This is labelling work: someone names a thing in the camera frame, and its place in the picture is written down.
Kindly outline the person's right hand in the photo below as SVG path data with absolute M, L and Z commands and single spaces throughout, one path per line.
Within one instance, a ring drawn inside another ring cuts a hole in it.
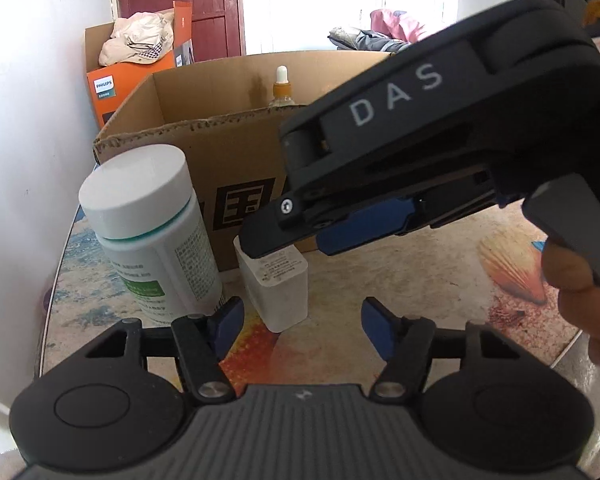
M 562 317 L 588 335 L 588 357 L 600 368 L 600 286 L 590 265 L 576 252 L 548 238 L 542 253 L 547 283 L 558 289 Z

